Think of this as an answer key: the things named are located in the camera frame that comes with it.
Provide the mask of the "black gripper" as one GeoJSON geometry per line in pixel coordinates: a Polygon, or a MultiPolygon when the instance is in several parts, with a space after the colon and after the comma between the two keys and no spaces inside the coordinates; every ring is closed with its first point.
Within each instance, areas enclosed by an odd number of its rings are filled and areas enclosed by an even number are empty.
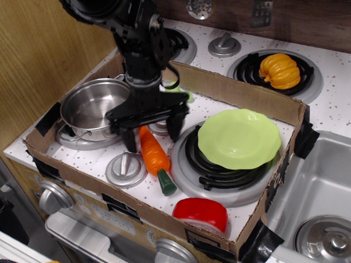
{"type": "Polygon", "coordinates": [[[143,88],[131,87],[128,98],[105,115],[111,132],[121,133],[124,145],[131,153],[137,153],[139,149],[137,127],[146,124],[165,120],[171,140],[176,142],[179,139],[189,112],[189,96],[165,92],[165,88],[161,86],[162,83],[143,88]]]}

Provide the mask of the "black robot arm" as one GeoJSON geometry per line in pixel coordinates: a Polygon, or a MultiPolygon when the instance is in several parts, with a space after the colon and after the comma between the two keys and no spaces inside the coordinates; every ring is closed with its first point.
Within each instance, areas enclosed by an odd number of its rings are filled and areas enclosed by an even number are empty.
{"type": "Polygon", "coordinates": [[[162,72],[173,53],[163,18],[151,0],[59,0],[78,22],[97,25],[114,35],[126,65],[125,81],[130,86],[127,100],[105,115],[111,132],[120,135],[127,150],[135,153],[136,131],[164,120],[173,141],[179,138],[189,112],[186,93],[160,90],[162,72]]]}

